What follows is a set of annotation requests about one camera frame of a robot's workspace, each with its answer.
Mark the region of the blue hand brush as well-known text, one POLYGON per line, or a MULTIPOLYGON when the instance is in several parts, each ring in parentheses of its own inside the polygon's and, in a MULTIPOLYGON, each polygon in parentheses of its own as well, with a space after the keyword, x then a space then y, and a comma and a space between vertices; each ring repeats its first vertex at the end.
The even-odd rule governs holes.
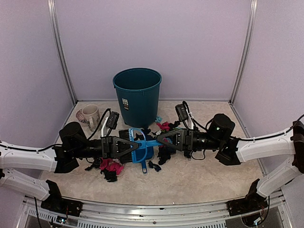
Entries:
POLYGON ((163 144, 156 140, 156 133, 149 128, 129 128, 119 130, 119 137, 139 144, 139 148, 162 146, 163 144))

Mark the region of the blue plastic dustpan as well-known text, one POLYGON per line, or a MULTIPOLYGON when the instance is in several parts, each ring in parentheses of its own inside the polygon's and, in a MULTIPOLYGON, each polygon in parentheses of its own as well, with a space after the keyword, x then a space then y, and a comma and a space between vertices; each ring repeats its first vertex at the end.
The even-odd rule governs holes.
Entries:
POLYGON ((132 163, 141 164, 143 174, 147 173, 146 161, 154 156, 154 141, 136 141, 139 147, 132 151, 132 163))

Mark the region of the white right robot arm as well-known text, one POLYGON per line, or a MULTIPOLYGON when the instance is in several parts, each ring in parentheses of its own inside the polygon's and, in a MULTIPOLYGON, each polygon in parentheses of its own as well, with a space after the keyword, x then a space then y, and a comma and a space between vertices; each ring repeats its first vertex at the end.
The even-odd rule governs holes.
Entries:
POLYGON ((240 165, 265 157, 287 155, 267 176, 254 181, 243 200, 253 211, 262 199, 304 173, 304 125, 300 120, 290 128, 259 138, 234 138, 235 123, 225 114, 216 114, 206 130, 178 129, 157 136, 157 141, 181 152, 215 150, 215 158, 226 166, 240 165))

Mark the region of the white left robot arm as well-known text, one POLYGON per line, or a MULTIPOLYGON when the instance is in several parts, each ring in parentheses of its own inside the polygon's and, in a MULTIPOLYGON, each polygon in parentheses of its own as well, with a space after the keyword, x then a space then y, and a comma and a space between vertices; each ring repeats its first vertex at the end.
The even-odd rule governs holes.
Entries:
POLYGON ((55 182, 36 180, 23 173, 13 172, 13 169, 69 173, 79 166, 78 159, 118 159, 139 147, 136 142, 116 136, 89 140, 78 122, 68 123, 60 130, 59 136, 61 144, 46 148, 17 147, 2 142, 0 144, 0 185, 40 201, 47 201, 54 210, 62 211, 67 204, 55 182))

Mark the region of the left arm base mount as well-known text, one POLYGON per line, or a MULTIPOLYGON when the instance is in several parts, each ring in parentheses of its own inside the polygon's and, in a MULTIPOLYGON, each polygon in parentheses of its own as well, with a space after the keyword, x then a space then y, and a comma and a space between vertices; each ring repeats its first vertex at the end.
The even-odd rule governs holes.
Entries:
POLYGON ((49 196, 41 202, 41 208, 53 212, 79 217, 83 203, 78 200, 63 198, 59 187, 53 181, 46 180, 49 196))

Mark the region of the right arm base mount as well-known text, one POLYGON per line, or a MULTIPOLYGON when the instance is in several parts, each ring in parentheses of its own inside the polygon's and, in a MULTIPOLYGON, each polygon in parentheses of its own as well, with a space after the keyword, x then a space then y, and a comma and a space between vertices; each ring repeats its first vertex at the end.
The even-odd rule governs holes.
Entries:
POLYGON ((268 207, 266 197, 262 197, 257 193, 257 184, 260 179, 255 180, 248 194, 244 198, 229 200, 227 208, 230 216, 250 213, 268 207))

